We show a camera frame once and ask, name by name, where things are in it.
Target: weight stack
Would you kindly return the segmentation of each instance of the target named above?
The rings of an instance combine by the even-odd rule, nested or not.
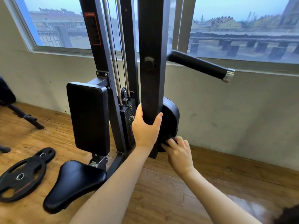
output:
[[[135,139],[132,131],[132,123],[135,117],[135,100],[132,99],[129,103],[121,109],[121,122],[123,125],[123,133],[125,137],[125,143],[127,150],[130,150],[134,144]]]

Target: white wall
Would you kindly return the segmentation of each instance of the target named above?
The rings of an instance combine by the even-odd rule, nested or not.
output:
[[[69,113],[66,84],[93,79],[93,58],[29,53],[3,0],[0,18],[0,74],[17,100]],[[164,95],[190,144],[299,170],[299,77],[238,72],[225,84],[167,65]]]

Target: wooden floor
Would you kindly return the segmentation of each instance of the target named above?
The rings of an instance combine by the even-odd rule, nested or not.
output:
[[[54,185],[60,166],[68,160],[88,163],[91,155],[74,144],[70,116],[19,103],[45,126],[37,130],[0,106],[0,144],[12,148],[0,153],[0,174],[44,147],[53,147],[56,157],[47,164],[41,185],[14,203],[0,203],[0,223],[68,223],[92,195],[74,201],[66,210],[47,214],[42,203]],[[116,156],[113,136],[108,166]],[[263,223],[271,223],[284,207],[299,203],[299,172],[203,148],[192,147],[195,167],[212,184]],[[206,211],[160,153],[148,158],[136,184],[123,223],[212,223]]]

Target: cable machine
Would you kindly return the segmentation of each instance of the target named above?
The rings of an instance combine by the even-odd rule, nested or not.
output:
[[[50,214],[97,190],[128,157],[135,143],[131,125],[139,105],[139,85],[134,4],[133,0],[115,0],[115,4],[126,86],[121,88],[120,85],[109,2],[80,0],[97,77],[88,83],[68,83],[67,94],[76,146],[92,153],[92,160],[88,165],[71,160],[60,167],[58,179],[43,203],[43,208]],[[169,11],[170,0],[138,0],[143,118],[147,124],[153,124],[159,112],[164,114],[151,158],[156,158],[158,152],[165,152],[160,144],[176,136],[178,130],[179,110],[172,101],[163,97],[166,61],[185,65],[223,82],[229,82],[234,75],[233,69],[185,53],[175,50],[167,53]],[[110,152],[109,121],[117,156],[106,170]]]

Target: forearm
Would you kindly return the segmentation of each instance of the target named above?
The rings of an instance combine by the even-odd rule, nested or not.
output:
[[[150,149],[136,147],[115,173],[92,195],[70,224],[121,223]]]
[[[260,224],[194,169],[182,177],[215,224]]]

